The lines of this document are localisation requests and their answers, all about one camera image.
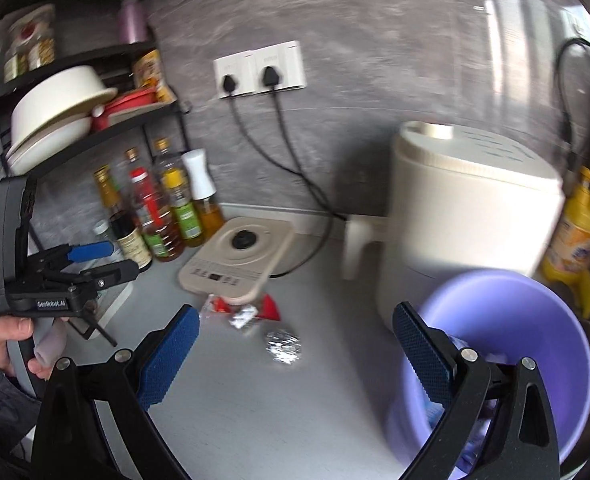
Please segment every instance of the power cord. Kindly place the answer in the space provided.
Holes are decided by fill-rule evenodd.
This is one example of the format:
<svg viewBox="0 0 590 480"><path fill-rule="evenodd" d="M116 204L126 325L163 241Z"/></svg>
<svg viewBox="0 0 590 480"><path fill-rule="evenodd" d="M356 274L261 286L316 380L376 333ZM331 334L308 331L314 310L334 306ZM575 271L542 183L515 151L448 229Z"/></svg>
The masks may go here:
<svg viewBox="0 0 590 480"><path fill-rule="evenodd" d="M341 220L346 220L346 217L344 215L341 215L341 214L335 212L331 208L328 197L323 192L323 190L315 182L310 180L308 178L308 176L306 176L306 173L303 171L302 165L299 161L299 157L297 156L297 153L295 152L292 142L290 140L290 136L288 134L288 129L286 127L286 123L283 118L283 111L281 109L280 102L277 98L277 91L275 90L275 86L277 86L280 83L279 74L277 74L277 71L273 67L271 67L271 66L266 67L264 69L264 76L263 76L262 80L264 82L264 86L266 86L266 88L270 89L270 94L271 94L273 104L275 106L275 110L276 110L277 117L278 117L278 123L280 125L281 136L284 139L284 143L286 144L286 147L288 149L288 152L290 153L290 156L293 158L293 161L295 163L297 171L293 170L292 168L288 168L287 166L284 166L280 162L274 160L250 136L250 134L248 133L248 130L246 129L246 126L244 125L243 121L241 120L241 117L239 116L239 111L237 110L237 107L235 104L235 96L233 95L233 92L236 89L235 79L231 75L226 75L226 76L224 76L224 79L222 82L222 87L223 87L224 91L228 94L228 102L230 104L231 112L233 114L233 118L235 119L235 123L239 127L239 131L244 136L244 138L257 151L257 153L259 153L265 160L270 162L275 167L280 168L280 170L287 171L288 173L301 178L303 183L306 185L306 188L308 189L310 195L313 197L313 199L317 202L317 204L319 204L319 206L322 209L324 209L328 213L328 221L326 222L326 227L324 228L324 232L322 234L322 237L320 238L319 243L316 245L315 249L313 249L313 251L307 257L305 257L303 260L301 260L297 265L291 267L288 270L285 270L284 272L279 272L277 274L270 275L271 278L281 278L282 276L286 276L286 275L290 274L291 272L294 272L294 270L299 269L299 267L303 266L304 264L306 264L310 260L312 260L319 253L319 251L326 244L326 242L328 241L328 238L330 237L331 230L332 230L333 219L339 218Z"/></svg>
<svg viewBox="0 0 590 480"><path fill-rule="evenodd" d="M562 46L559 48L555 56L555 65L554 65L554 72L553 72L553 80L555 83L555 88L557 91L557 95L559 98L559 104L562 111L562 126L561 126L561 137L564 142L568 145L568 155L566 156L566 167L569 171L575 171L575 166L577 164L577 159L579 154L582 150L577 145L576 136L574 133L574 128L572 126L572 120L570 115L570 109L568 106L568 99L566 98L566 90L564 88L564 78L562 74L562 61L564 60L564 54L571 48L573 45L579 45L584 50L590 50L590 42L584 40L584 38L570 38L566 40Z"/></svg>
<svg viewBox="0 0 590 480"><path fill-rule="evenodd" d="M317 202L317 205L319 205L319 207L321 207L326 212L331 212L335 218L337 218L339 220L346 221L347 218L344 215L335 212L331 208L328 197L315 182L310 180L301 170L300 171L293 170L292 168L284 166L280 162L276 161L268 153L266 153L266 151L250 136L250 134L248 133L248 130L246 129L246 126L244 125L244 122L242 121L242 119L239 115L239 110L237 109L237 105L235 103L235 96L233 95L233 92L237 88L237 83L235 82L235 79L231 75L224 76L222 87L223 87L224 91L228 94L228 103L230 104L230 111L233 115L233 118L235 119L235 123L237 124L237 127L239 128L240 133L244 136L244 138L248 141L248 143L254 148L254 150L257 153L259 153L266 161L270 162L275 167L280 168L280 170L286 171L292 175L295 175L295 176L298 176L299 178L301 178L304 181L304 183L306 184L306 187L308 188L310 194L312 195L315 202ZM283 124L283 118L280 120L280 126L281 126L281 124ZM291 146L290 141L287 142L286 146L288 147L288 151L290 152L290 156L293 157L296 166L298 166L298 168L301 168L301 165L299 163L299 159L297 158L297 155L293 155L294 151L292 150L292 146Z"/></svg>

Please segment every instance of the wall socket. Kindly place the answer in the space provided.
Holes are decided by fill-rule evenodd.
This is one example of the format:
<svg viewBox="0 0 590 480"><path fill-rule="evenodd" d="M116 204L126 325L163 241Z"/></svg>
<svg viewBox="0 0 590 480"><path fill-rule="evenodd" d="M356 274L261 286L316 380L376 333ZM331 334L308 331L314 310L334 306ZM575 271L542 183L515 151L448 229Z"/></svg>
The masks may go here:
<svg viewBox="0 0 590 480"><path fill-rule="evenodd" d="M214 61L215 81L220 98L228 95L222 88L222 81L227 74L230 74L237 83L233 95L254 94L256 92L256 70L252 54L252 50L246 50L231 56L220 57Z"/></svg>
<svg viewBox="0 0 590 480"><path fill-rule="evenodd" d="M281 76L281 83L276 86L277 90L306 86L299 41L288 41L259 50L247 50L220 57L214 61L214 66L217 89L221 98L227 95L221 87L226 74L232 75L237 82L233 95L267 92L269 89L262 83L264 69L267 66L275 67Z"/></svg>

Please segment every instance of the green label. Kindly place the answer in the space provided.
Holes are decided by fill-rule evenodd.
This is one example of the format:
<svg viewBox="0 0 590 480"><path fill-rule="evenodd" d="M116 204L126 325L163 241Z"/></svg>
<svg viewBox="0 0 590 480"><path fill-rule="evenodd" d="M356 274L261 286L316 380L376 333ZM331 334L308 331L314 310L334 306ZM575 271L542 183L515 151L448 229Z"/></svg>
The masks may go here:
<svg viewBox="0 0 590 480"><path fill-rule="evenodd" d="M200 221L197 220L195 209L190 202L186 205L176 207L174 210L184 240L190 240L195 236L201 235Z"/></svg>
<svg viewBox="0 0 590 480"><path fill-rule="evenodd" d="M164 242L160 235L144 235L144 240L146 240L146 243L155 256L160 256L162 258L168 256L168 251L166 250L166 247L164 247Z"/></svg>

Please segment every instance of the yellow detergent bottle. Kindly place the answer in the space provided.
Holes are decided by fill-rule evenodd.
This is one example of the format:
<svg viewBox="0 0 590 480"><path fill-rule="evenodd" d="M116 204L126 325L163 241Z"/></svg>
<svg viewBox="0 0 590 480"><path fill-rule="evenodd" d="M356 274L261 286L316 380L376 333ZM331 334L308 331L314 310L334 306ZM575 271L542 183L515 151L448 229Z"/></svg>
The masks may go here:
<svg viewBox="0 0 590 480"><path fill-rule="evenodd" d="M582 167L581 174L541 264L548 280L566 285L576 284L590 265L590 170Z"/></svg>

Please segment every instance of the gray concrete wall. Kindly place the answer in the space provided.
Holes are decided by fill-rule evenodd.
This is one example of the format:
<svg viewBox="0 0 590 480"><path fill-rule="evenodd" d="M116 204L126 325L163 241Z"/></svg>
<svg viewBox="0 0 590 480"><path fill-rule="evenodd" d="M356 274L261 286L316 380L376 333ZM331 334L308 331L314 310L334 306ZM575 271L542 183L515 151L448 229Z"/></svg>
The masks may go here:
<svg viewBox="0 0 590 480"><path fill-rule="evenodd" d="M281 94L286 122L303 165L343 212L386 213L390 139L404 120L494 130L563 166L552 63L556 48L573 34L568 9L577 0L146 0L145 5L168 79L193 106L185 122L193 145L208 150L223 202L316 208L297 179L252 150L216 94L214 59L289 40L301 43L308 86ZM70 48L114 42L110 12L65 12L61 26ZM567 62L572 114L583 135L590 61L571 55ZM289 164L269 98L249 96L238 104L254 138ZM176 134L172 122L154 131ZM89 237L89 225L102 216L92 171L110 162L118 180L125 180L123 150L138 142L138 132L126 133L44 179L35 222L48 244Z"/></svg>

